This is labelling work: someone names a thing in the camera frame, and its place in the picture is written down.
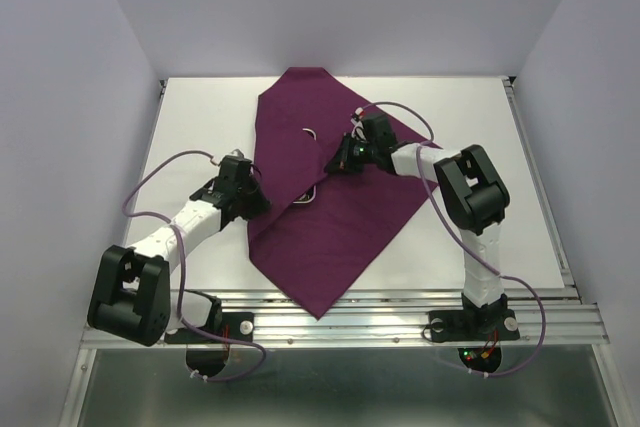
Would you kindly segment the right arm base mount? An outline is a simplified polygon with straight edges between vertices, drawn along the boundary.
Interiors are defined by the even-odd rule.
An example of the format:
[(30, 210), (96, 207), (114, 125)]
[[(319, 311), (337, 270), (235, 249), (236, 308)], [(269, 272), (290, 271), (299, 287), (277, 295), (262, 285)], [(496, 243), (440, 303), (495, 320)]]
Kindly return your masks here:
[(501, 365), (500, 343), (521, 338), (511, 310), (485, 325), (465, 310), (433, 310), (427, 313), (421, 336), (435, 344), (458, 343), (460, 364), (455, 367), (464, 367), (466, 371), (486, 377), (495, 376)]

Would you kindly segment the stainless steel tray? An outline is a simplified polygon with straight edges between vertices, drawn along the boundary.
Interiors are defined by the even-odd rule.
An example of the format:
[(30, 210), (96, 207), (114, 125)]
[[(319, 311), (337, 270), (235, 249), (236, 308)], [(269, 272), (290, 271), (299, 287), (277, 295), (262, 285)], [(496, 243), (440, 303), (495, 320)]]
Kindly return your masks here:
[[(314, 142), (317, 141), (317, 134), (313, 129), (303, 128), (303, 131), (313, 139)], [(298, 197), (293, 204), (294, 205), (307, 205), (314, 201), (316, 198), (317, 187), (316, 185), (312, 185), (309, 187), (300, 197)]]

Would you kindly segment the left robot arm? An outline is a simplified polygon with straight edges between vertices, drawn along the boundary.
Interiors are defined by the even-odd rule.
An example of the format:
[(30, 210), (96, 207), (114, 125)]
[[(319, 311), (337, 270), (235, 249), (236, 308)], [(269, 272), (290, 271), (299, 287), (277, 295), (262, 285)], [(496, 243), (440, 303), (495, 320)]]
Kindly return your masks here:
[(238, 218), (252, 220), (270, 209), (251, 160), (232, 153), (218, 167), (162, 227), (131, 246), (105, 250), (87, 313), (90, 327), (143, 346), (180, 328), (202, 341), (229, 342), (218, 298), (184, 288), (170, 292), (172, 272), (184, 271), (187, 256), (203, 242)]

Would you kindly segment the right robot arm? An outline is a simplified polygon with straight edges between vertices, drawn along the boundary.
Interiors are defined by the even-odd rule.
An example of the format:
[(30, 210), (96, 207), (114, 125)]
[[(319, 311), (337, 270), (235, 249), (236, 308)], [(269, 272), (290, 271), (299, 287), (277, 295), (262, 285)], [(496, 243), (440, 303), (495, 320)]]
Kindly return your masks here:
[(438, 314), (441, 330), (461, 325), (472, 337), (482, 337), (499, 327), (507, 310), (507, 298), (495, 268), (498, 263), (500, 224), (510, 204), (510, 194), (479, 145), (445, 150), (427, 140), (400, 142), (389, 117), (358, 109), (352, 115), (353, 130), (343, 136), (338, 150), (325, 167), (328, 174), (355, 174), (372, 164), (399, 177), (415, 177), (425, 186), (437, 184), (444, 211), (437, 215), (464, 251), (465, 279), (462, 311), (452, 320)]

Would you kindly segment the purple cloth drape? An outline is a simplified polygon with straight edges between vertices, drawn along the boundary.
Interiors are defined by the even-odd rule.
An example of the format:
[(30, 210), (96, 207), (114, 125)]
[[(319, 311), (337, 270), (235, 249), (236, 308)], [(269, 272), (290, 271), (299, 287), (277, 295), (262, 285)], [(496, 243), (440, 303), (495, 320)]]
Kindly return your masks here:
[[(426, 202), (421, 181), (375, 166), (324, 167), (368, 101), (322, 68), (291, 67), (258, 97), (254, 162), (268, 213), (249, 221), (249, 258), (275, 286), (321, 318)], [(314, 142), (303, 128), (317, 134)], [(316, 185), (314, 201), (293, 202)]]

